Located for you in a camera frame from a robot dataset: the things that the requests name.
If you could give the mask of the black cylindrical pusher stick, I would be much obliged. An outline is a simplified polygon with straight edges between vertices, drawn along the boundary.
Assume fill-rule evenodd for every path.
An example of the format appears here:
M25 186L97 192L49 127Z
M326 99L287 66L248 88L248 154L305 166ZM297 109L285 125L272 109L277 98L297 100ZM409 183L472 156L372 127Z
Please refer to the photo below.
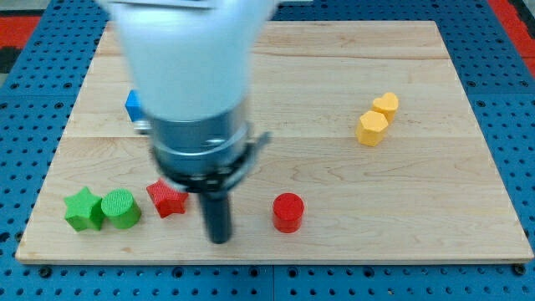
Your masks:
M227 191L199 195L206 234L215 244L223 244L232 236L232 211Z

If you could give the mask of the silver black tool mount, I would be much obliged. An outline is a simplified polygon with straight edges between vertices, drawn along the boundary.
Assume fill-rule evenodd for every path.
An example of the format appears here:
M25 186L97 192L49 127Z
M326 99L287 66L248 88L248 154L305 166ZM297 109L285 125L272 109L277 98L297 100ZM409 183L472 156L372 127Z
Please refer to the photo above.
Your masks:
M251 137L247 102L218 115L193 121L161 120L145 115L135 130L150 137L158 172L179 191L230 191L254 167L270 134Z

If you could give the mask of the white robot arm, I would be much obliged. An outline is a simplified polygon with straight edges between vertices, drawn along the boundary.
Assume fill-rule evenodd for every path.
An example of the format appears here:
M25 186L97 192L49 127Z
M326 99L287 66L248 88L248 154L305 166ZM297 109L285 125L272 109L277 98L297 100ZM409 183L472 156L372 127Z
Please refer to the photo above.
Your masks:
M277 4L268 0L104 1L145 117L158 170L198 195L208 238L232 235L231 190L268 133L247 118L252 46Z

